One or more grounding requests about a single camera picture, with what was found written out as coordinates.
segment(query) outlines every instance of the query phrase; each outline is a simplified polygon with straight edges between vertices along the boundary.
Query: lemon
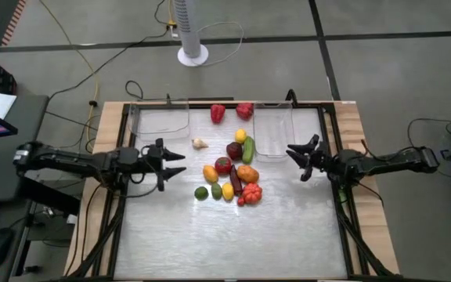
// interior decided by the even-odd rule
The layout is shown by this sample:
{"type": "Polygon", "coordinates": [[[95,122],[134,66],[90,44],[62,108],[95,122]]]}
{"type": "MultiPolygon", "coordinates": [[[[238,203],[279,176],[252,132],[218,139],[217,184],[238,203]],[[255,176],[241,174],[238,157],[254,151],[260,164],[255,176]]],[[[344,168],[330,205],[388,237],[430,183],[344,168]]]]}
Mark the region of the lemon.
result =
{"type": "Polygon", "coordinates": [[[242,128],[238,129],[238,131],[236,131],[236,134],[234,135],[234,139],[239,144],[243,144],[244,140],[247,139],[247,132],[244,129],[242,129],[242,128]]]}

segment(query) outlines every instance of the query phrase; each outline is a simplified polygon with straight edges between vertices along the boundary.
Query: cucumber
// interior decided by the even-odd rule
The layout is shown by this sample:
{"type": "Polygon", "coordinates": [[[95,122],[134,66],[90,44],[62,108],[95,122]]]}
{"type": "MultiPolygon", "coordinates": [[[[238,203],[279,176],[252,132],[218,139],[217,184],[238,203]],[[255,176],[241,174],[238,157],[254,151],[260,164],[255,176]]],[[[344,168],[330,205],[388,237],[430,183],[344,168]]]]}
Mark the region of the cucumber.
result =
{"type": "Polygon", "coordinates": [[[247,136],[247,139],[244,140],[243,163],[245,164],[251,163],[251,160],[254,159],[254,151],[255,151],[255,142],[250,136],[247,136]]]}

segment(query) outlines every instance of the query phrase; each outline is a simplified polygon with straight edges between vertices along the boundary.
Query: concrete floor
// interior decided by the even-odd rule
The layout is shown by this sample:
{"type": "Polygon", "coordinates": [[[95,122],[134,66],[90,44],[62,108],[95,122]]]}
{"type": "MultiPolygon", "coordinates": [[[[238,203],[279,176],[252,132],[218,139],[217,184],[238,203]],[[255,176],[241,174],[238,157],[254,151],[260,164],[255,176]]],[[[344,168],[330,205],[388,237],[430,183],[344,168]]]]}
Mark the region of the concrete floor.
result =
{"type": "MultiPolygon", "coordinates": [[[[250,37],[316,33],[306,0],[198,2],[202,25],[235,20],[250,37]]],[[[325,34],[451,31],[451,1],[316,2],[325,34]]],[[[116,5],[107,0],[47,3],[75,43],[138,41],[161,32],[152,17],[156,0],[126,0],[116,5]]],[[[204,37],[237,35],[237,30],[226,27],[211,30],[204,37]]],[[[66,43],[38,1],[30,0],[10,45],[66,43]]],[[[406,146],[406,126],[414,118],[451,119],[451,37],[335,41],[327,45],[341,98],[358,101],[367,141],[377,154],[406,146]]],[[[235,48],[210,46],[212,60],[235,48]]],[[[300,99],[332,99],[317,42],[244,44],[230,60],[197,69],[177,63],[177,49],[138,48],[119,56],[99,74],[100,101],[130,99],[124,93],[124,84],[130,79],[141,84],[147,98],[170,93],[174,97],[283,99],[293,88],[300,99]]],[[[89,50],[84,54],[93,66],[99,66],[117,51],[89,50]]],[[[15,75],[21,93],[50,95],[88,74],[72,51],[0,53],[0,64],[15,75]]],[[[92,95],[90,80],[56,97],[49,110],[84,121],[92,95]]],[[[39,139],[63,146],[74,143],[80,134],[81,126],[47,116],[39,139]]],[[[436,150],[451,146],[444,125],[420,122],[412,136],[415,144],[436,150]]],[[[441,169],[451,174],[451,164],[443,164],[441,169]]],[[[58,175],[45,172],[40,176],[53,180],[58,175]]],[[[378,183],[401,273],[451,280],[451,179],[401,172],[380,176],[378,183]]]]}

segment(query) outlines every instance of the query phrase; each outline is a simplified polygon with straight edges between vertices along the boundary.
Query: red bell pepper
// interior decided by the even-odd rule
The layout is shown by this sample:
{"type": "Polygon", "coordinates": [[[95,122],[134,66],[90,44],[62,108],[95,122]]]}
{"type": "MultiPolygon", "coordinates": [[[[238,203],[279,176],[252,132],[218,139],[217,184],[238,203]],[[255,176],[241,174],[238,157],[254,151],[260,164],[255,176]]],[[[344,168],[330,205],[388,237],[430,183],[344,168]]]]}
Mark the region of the red bell pepper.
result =
{"type": "Polygon", "coordinates": [[[224,113],[226,112],[226,107],[224,107],[223,105],[211,105],[210,108],[210,117],[211,117],[211,121],[213,123],[220,123],[220,121],[222,121],[222,118],[224,117],[224,113]]]}
{"type": "Polygon", "coordinates": [[[245,121],[249,120],[251,115],[254,113],[254,104],[252,103],[240,103],[236,107],[236,113],[238,116],[245,121]]]}

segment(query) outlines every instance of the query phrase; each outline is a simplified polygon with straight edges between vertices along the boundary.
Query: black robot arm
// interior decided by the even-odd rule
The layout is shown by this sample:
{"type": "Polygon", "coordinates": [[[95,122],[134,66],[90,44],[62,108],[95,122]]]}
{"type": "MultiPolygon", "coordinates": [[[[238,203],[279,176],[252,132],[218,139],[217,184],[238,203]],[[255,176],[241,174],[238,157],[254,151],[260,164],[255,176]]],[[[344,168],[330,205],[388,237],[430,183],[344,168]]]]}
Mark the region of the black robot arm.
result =
{"type": "Polygon", "coordinates": [[[121,147],[110,152],[79,154],[58,150],[40,142],[25,143],[17,148],[13,163],[17,174],[23,176],[28,170],[52,168],[63,172],[79,174],[82,177],[94,177],[103,186],[113,186],[120,175],[157,174],[157,187],[164,190],[164,181],[186,168],[163,168],[163,160],[176,161],[185,158],[163,146],[163,139],[155,144],[136,148],[121,147]]]}
{"type": "MultiPolygon", "coordinates": [[[[439,163],[433,151],[426,147],[409,147],[394,154],[367,157],[356,150],[341,150],[331,157],[328,146],[319,142],[319,136],[314,135],[305,145],[288,145],[287,154],[304,169],[301,181],[311,178],[313,168],[326,172],[328,179],[335,181],[342,189],[351,189],[359,184],[365,176],[379,175],[388,172],[410,170],[413,172],[436,172],[439,163]]],[[[357,247],[363,253],[375,273],[380,277],[359,276],[362,281],[402,281],[402,277],[395,275],[385,268],[381,261],[373,254],[361,234],[356,231],[341,204],[337,204],[337,220],[348,231],[357,247]]]]}
{"type": "Polygon", "coordinates": [[[356,150],[341,150],[331,157],[327,145],[319,143],[314,135],[305,145],[288,145],[287,154],[303,168],[301,181],[311,178],[312,169],[326,172],[328,178],[341,185],[356,185],[365,176],[410,170],[413,172],[436,172],[439,163],[433,151],[427,147],[410,147],[394,154],[367,157],[356,150]]]}

